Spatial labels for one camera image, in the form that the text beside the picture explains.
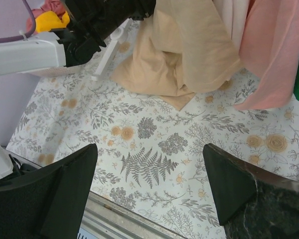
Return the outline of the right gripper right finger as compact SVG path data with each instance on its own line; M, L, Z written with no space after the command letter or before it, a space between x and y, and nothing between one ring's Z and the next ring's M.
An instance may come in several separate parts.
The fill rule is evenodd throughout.
M207 144L204 164L229 239L299 239L299 181Z

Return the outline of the beige t shirt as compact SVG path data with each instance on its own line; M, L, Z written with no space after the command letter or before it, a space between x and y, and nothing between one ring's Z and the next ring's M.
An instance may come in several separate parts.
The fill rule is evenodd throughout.
M112 79L181 110L196 93L217 90L241 68L212 1L158 0L153 15L140 23L132 55Z

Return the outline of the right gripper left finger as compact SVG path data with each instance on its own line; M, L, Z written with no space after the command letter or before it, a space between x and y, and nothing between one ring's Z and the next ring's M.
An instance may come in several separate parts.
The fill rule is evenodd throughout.
M98 159L88 144L50 165L0 179L0 239L75 239Z

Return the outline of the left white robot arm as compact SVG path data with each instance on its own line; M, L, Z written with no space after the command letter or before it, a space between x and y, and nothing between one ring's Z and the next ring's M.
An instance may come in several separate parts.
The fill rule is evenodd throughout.
M66 27L32 31L0 39L0 76L86 64L96 52L104 55L93 74L102 78L134 20L150 17L153 0L64 0Z

